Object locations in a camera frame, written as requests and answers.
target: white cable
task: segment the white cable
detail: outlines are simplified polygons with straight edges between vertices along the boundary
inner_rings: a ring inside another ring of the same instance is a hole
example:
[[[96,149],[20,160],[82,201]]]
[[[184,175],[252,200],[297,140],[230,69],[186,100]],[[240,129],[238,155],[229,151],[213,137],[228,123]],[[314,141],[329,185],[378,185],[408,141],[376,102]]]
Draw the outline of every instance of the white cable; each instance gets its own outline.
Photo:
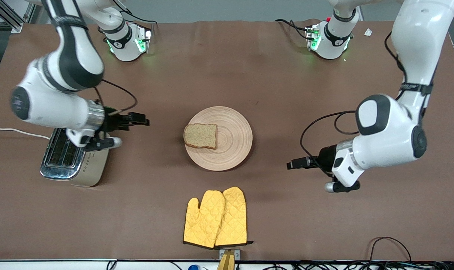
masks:
[[[18,130],[18,129],[15,129],[15,128],[0,128],[0,130],[1,131],[16,131],[16,132],[19,132],[19,133],[22,133],[22,134],[25,134],[25,135],[30,135],[30,136],[40,137],[40,138],[44,138],[44,139],[50,140],[50,138],[47,137],[47,136],[38,135],[38,134],[32,134],[32,133],[28,133],[28,132],[25,132],[25,131],[22,131],[22,130]]]

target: black strap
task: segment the black strap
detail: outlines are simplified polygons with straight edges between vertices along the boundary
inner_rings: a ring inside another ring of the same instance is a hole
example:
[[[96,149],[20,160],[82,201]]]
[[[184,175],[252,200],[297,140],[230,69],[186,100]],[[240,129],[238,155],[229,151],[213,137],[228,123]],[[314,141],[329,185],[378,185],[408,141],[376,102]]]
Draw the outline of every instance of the black strap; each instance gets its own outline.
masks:
[[[433,88],[434,88],[433,82],[428,86],[425,84],[409,84],[405,82],[400,85],[400,91],[420,92],[422,96],[431,94]]]
[[[115,29],[112,29],[112,30],[106,30],[103,28],[101,28],[101,29],[105,34],[115,34],[115,33],[120,32],[122,29],[124,29],[124,25],[125,25],[125,19],[122,19],[122,23]]]
[[[124,48],[125,44],[132,38],[132,28],[130,26],[128,28],[129,32],[127,32],[127,34],[121,39],[113,40],[107,38],[110,45],[114,46],[115,48]]]
[[[341,21],[341,22],[346,23],[346,22],[350,22],[351,20],[353,20],[356,13],[357,13],[357,9],[354,9],[354,10],[352,11],[352,15],[351,15],[349,18],[342,18],[342,17],[339,17],[337,14],[335,14],[335,10],[334,10],[334,11],[333,11],[333,17],[334,17],[335,19],[337,19],[338,21]]]
[[[350,34],[352,34],[350,33],[348,36],[344,37],[335,36],[328,30],[328,23],[325,24],[323,31],[325,33],[325,37],[330,40],[332,42],[332,45],[335,47],[342,46],[343,43],[345,43],[345,41],[350,38]]]
[[[52,77],[52,74],[50,74],[47,63],[48,63],[48,58],[50,57],[51,54],[52,53],[49,53],[49,54],[43,56],[42,58],[40,58],[37,61],[36,68],[42,69],[43,75],[45,75],[45,78],[47,78],[47,81],[50,82],[55,89],[62,91],[62,92],[76,92],[76,91],[73,91],[73,90],[70,90],[70,89],[67,89],[67,88],[61,86],[58,82],[56,82],[56,80],[54,80],[54,77]]]
[[[55,17],[52,24],[57,27],[57,26],[78,26],[78,27],[82,27],[83,29],[86,29],[88,30],[87,28],[87,24],[85,23],[85,21],[80,18],[80,17],[76,17],[76,16],[71,16],[71,15],[65,15],[65,16],[58,16],[58,17]]]

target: green led light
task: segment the green led light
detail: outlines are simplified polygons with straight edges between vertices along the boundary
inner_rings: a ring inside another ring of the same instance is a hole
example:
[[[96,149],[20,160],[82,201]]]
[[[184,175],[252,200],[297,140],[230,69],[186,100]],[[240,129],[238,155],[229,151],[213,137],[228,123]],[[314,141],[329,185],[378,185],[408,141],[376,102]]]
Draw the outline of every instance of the green led light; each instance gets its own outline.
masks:
[[[138,40],[138,39],[136,39],[135,41],[137,43],[138,50],[141,53],[145,52],[145,42],[143,42],[142,40]]]
[[[107,39],[107,44],[108,44],[108,46],[110,47],[110,51],[111,51],[112,53],[114,53],[114,49],[112,49],[112,45],[110,45],[110,42],[108,41],[108,39]]]
[[[316,51],[316,49],[318,48],[318,44],[320,44],[320,41],[322,40],[322,37],[320,35],[317,36],[317,38],[315,40],[312,41],[312,50]]]
[[[345,41],[345,47],[343,48],[343,50],[345,51],[347,49],[347,46],[348,46],[348,42],[350,41],[350,38],[347,39],[347,41]]]

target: floor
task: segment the floor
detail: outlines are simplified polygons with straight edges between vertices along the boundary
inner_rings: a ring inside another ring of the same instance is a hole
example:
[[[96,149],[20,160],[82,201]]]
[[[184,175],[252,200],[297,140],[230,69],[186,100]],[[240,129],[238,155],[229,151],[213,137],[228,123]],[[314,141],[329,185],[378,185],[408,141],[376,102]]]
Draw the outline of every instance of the floor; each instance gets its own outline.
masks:
[[[326,0],[128,0],[125,5],[138,17],[156,20],[159,23],[188,23],[214,20],[273,21],[292,19],[303,21],[309,18],[324,19],[331,15],[331,6]],[[396,0],[384,0],[375,5],[362,6],[365,21],[395,20],[400,4]],[[38,22],[46,22],[47,15],[41,14]],[[454,20],[450,26],[454,43]],[[0,59],[7,46],[9,31],[0,31]]]

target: white paper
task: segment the white paper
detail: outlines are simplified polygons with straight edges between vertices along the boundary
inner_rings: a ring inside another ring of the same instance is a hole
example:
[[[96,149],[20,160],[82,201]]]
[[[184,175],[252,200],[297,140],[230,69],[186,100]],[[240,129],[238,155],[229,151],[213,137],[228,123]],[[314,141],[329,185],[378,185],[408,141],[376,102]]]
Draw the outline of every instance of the white paper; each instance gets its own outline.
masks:
[[[365,31],[365,36],[372,36],[372,30],[369,28],[367,31]]]

